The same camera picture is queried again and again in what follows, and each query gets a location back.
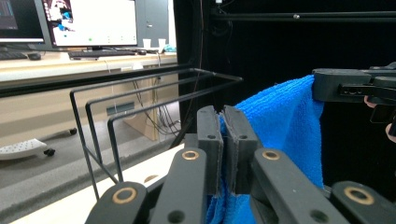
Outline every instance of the black metal bracket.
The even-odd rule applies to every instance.
[[[224,143],[219,131],[219,115],[212,105],[197,111],[197,133],[186,134],[184,147],[198,147],[207,155],[206,192],[219,195]]]
[[[212,10],[215,21],[288,21],[288,22],[396,22],[396,12],[293,12],[221,14]]]
[[[396,136],[396,63],[367,70],[314,69],[313,98],[323,102],[361,103],[363,97],[376,104],[371,122],[392,122],[389,134]]]

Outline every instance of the blue towel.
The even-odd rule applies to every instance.
[[[313,100],[314,76],[290,80],[259,92],[235,107],[242,110],[265,147],[284,151],[323,188],[319,118],[323,103]],[[234,196],[222,181],[222,196],[210,198],[206,223],[255,223],[248,195]]]

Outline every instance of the floor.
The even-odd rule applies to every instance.
[[[149,186],[162,176],[167,174],[171,161],[176,152],[182,149],[183,146],[172,148],[161,153],[149,160],[143,161],[123,172],[125,181],[133,181],[145,186]],[[154,179],[145,183],[148,176],[157,175]],[[98,189],[102,195],[106,189],[113,186],[113,182],[108,178],[100,181]],[[92,187],[87,187],[70,196],[61,199],[58,202],[52,203],[38,211],[33,212],[25,217],[22,217],[12,224],[70,224],[70,223],[84,223],[91,212],[96,199]]]
[[[178,120],[178,105],[169,105],[168,109],[173,120]],[[106,122],[95,122],[95,128],[99,136],[104,165],[115,174]],[[89,127],[84,126],[83,132],[88,134],[86,140],[88,139],[89,148],[93,148],[89,141],[91,139]],[[175,139],[173,134],[160,134],[159,140],[152,141],[122,120],[116,123],[116,136],[123,170],[167,151]],[[0,161],[0,223],[10,223],[25,217],[86,188],[90,191],[87,195],[91,195],[94,199],[93,189],[90,187],[91,177],[79,134],[70,135],[69,132],[65,132],[46,136],[40,140],[56,150],[54,156],[48,157],[44,153],[39,153],[23,159]],[[106,179],[108,176],[98,165],[95,165],[93,160],[91,161],[96,181]],[[89,204],[81,206],[91,209]]]

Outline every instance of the cable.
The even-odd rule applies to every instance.
[[[161,56],[160,52],[157,51],[157,60],[158,60],[158,66],[161,67]]]
[[[134,83],[134,88],[135,88],[135,89],[139,89],[139,86],[138,86],[137,82],[134,81],[133,83]],[[141,105],[142,107],[144,107],[144,106],[143,106],[143,100],[142,100],[141,93],[140,93],[140,92],[137,93],[137,94],[136,94],[136,97],[137,97],[137,101],[140,103],[140,105]],[[177,131],[177,132],[168,132],[167,130],[164,130],[160,125],[158,125],[158,124],[150,117],[148,111],[144,111],[144,113],[146,114],[146,117],[149,119],[149,121],[152,123],[154,129],[156,129],[159,133],[161,133],[161,134],[174,134],[174,135],[176,135],[176,133],[178,132],[178,131]]]
[[[205,31],[204,12],[203,12],[202,0],[200,0],[200,9],[201,9],[201,13],[200,13],[200,15],[201,15],[201,46],[200,46],[200,52],[199,52],[199,54],[200,54],[199,68],[202,69],[203,44],[204,44],[204,31]],[[201,74],[201,73],[198,73],[198,74],[197,74],[197,80],[195,81],[194,88],[193,88],[192,92],[196,92],[196,90],[197,90],[197,87],[198,87],[198,80],[199,80],[200,74]],[[194,99],[190,99],[190,104],[189,104],[189,107],[188,107],[187,112],[186,112],[186,117],[185,117],[184,120],[183,120],[183,124],[187,121],[187,117],[188,117],[188,115],[189,115],[190,112],[191,112],[191,106],[192,106],[192,101],[193,101],[193,100],[194,100]]]
[[[108,63],[107,63],[107,61],[106,61],[106,60],[103,60],[103,62],[105,62],[105,63],[106,63],[107,72],[110,74],[110,73],[111,73],[110,66],[108,65]]]
[[[220,7],[219,7],[219,11],[224,13],[224,14],[227,14],[227,12],[224,11],[223,9],[221,9]],[[228,57],[227,51],[228,51],[228,49],[230,47],[231,37],[233,36],[233,22],[232,21],[228,21],[228,27],[230,29],[230,35],[228,36],[227,43],[225,45],[225,56],[226,56],[226,59],[227,59],[227,63],[231,64],[231,61],[230,61],[230,58]]]
[[[165,116],[166,116],[166,121],[167,121],[168,127],[172,131],[172,127],[175,127],[175,125],[177,123],[180,123],[180,120],[176,120],[176,121],[172,120],[171,114],[169,113],[167,106],[163,106],[163,109],[165,110]]]

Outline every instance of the computer monitor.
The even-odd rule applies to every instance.
[[[44,43],[35,0],[0,0],[0,45]]]
[[[55,48],[137,46],[133,0],[41,0]]]

